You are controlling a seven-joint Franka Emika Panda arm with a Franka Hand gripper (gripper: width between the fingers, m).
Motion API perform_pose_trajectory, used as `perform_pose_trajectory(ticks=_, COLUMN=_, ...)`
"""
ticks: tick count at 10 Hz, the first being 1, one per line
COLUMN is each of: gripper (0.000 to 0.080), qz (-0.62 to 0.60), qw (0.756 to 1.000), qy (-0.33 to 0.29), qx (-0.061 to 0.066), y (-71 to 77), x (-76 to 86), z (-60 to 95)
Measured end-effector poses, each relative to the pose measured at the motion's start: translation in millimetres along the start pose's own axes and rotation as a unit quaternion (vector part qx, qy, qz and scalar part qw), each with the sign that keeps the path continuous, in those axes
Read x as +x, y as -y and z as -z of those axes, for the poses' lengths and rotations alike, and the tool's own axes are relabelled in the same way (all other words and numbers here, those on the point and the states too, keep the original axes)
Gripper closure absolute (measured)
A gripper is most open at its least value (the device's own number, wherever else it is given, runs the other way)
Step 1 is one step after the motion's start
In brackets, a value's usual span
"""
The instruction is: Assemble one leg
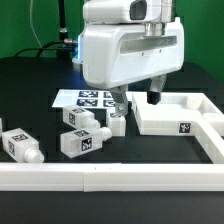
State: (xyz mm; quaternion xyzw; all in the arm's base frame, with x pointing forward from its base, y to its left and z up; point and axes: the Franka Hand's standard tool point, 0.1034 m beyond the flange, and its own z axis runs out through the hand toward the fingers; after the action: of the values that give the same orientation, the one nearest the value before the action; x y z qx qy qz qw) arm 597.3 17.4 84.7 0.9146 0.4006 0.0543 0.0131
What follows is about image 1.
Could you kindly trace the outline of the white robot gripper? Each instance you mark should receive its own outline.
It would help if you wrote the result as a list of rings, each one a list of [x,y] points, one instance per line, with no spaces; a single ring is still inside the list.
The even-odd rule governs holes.
[[[167,75],[163,74],[177,71],[183,65],[184,30],[178,17],[166,25],[163,36],[144,34],[143,24],[91,24],[83,34],[84,79],[98,89],[112,88],[110,93],[119,116],[128,113],[126,84],[153,77],[147,102],[156,105],[166,83]]]

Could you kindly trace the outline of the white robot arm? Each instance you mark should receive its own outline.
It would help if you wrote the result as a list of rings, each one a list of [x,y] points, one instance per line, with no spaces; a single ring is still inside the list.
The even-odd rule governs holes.
[[[184,29],[175,0],[89,0],[83,6],[82,66],[88,85],[107,89],[119,115],[128,113],[128,85],[152,81],[157,104],[166,75],[184,61]]]

